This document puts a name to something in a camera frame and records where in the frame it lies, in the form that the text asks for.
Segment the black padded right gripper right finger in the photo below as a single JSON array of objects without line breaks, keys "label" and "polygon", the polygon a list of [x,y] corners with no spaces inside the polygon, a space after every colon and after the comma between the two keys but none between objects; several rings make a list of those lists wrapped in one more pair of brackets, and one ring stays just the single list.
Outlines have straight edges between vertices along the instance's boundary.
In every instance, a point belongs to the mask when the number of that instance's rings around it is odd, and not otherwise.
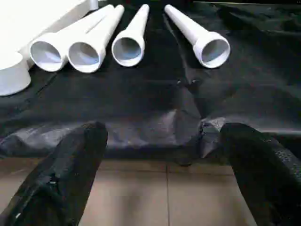
[{"label": "black padded right gripper right finger", "polygon": [[259,226],[301,224],[301,161],[272,136],[226,123],[220,139],[238,187]]}]

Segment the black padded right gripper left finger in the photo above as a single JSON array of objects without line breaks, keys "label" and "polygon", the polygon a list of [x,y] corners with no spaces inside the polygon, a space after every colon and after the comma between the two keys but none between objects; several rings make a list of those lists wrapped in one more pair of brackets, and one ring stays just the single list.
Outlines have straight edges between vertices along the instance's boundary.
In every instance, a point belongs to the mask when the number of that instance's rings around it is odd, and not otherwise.
[{"label": "black padded right gripper left finger", "polygon": [[25,178],[0,214],[2,226],[77,226],[108,141],[90,122],[66,135]]}]

